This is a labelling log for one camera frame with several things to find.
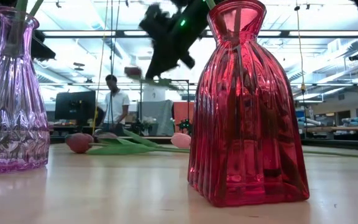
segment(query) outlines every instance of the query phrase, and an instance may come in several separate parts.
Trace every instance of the wooden table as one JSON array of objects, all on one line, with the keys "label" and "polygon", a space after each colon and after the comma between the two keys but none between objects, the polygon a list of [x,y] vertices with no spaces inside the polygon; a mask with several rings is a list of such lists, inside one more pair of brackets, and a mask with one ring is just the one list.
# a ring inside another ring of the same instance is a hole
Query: wooden table
[{"label": "wooden table", "polygon": [[52,145],[45,169],[0,175],[0,224],[358,224],[357,158],[306,155],[308,201],[239,208],[212,207],[188,186],[187,164],[185,154],[87,156]]}]

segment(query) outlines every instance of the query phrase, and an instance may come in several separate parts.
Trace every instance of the purple glass vase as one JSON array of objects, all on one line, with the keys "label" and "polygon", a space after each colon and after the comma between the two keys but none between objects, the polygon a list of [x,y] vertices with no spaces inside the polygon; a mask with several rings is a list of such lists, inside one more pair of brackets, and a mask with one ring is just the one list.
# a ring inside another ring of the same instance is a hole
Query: purple glass vase
[{"label": "purple glass vase", "polygon": [[265,14],[226,0],[208,16],[217,45],[198,82],[188,181],[219,207],[309,198],[290,83],[256,39]]},{"label": "purple glass vase", "polygon": [[48,162],[49,130],[44,101],[30,55],[38,21],[0,7],[0,173]]}]

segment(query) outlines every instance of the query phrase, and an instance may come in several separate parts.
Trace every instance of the man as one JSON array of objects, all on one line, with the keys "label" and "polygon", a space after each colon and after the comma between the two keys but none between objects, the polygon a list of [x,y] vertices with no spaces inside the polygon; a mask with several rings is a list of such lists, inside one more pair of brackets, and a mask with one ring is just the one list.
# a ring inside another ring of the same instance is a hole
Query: man
[{"label": "man", "polygon": [[129,97],[117,87],[114,75],[106,76],[110,93],[106,95],[106,113],[103,121],[103,131],[112,132],[117,136],[124,135],[125,117],[128,115]]}]

